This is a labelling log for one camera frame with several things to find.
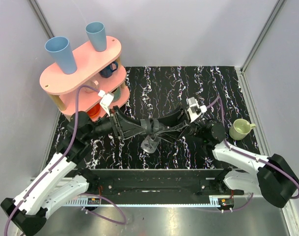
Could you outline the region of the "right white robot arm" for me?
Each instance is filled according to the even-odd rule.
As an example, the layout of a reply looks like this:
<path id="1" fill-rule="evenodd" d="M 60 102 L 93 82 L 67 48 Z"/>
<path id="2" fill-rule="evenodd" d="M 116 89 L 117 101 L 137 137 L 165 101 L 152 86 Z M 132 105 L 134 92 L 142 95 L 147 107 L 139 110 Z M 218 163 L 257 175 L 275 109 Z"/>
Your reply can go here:
<path id="1" fill-rule="evenodd" d="M 189 135 L 201 139 L 203 149 L 217 161 L 229 163 L 237 170 L 225 169 L 214 180 L 213 190 L 226 195 L 231 190 L 258 194 L 275 207 L 283 208 L 290 199 L 299 198 L 299 178 L 286 160 L 278 154 L 255 154 L 226 140 L 221 122 L 197 122 L 200 112 L 196 109 L 179 109 L 169 116 L 157 119 L 154 134 L 174 142 Z"/>

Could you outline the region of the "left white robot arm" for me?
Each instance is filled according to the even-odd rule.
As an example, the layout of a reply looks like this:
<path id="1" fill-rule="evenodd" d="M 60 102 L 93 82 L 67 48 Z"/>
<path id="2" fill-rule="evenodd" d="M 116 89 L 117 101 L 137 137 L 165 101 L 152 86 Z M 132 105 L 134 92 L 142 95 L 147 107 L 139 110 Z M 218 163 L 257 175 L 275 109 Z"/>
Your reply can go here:
<path id="1" fill-rule="evenodd" d="M 87 156 L 89 140 L 94 136 L 113 133 L 128 139 L 150 131 L 148 119 L 133 119 L 115 106 L 110 116 L 93 122 L 84 111 L 76 111 L 68 125 L 71 136 L 66 138 L 52 157 L 50 163 L 34 181 L 15 198 L 6 198 L 1 208 L 8 216 L 6 227 L 12 222 L 26 236 L 36 235 L 50 215 L 72 198 L 99 193 L 100 178 L 89 169 L 82 169 L 67 184 L 54 190 L 55 186 Z"/>

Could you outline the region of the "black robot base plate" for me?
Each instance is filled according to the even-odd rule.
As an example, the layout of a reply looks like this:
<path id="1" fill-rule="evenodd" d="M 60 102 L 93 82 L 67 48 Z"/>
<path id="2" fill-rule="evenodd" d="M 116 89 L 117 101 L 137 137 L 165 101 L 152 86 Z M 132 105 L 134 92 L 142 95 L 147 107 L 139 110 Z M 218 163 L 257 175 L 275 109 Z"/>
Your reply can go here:
<path id="1" fill-rule="evenodd" d="M 223 185 L 224 169 L 115 170 L 95 169 L 88 192 L 100 193 L 115 204 L 204 204 L 209 196 L 247 197 Z"/>

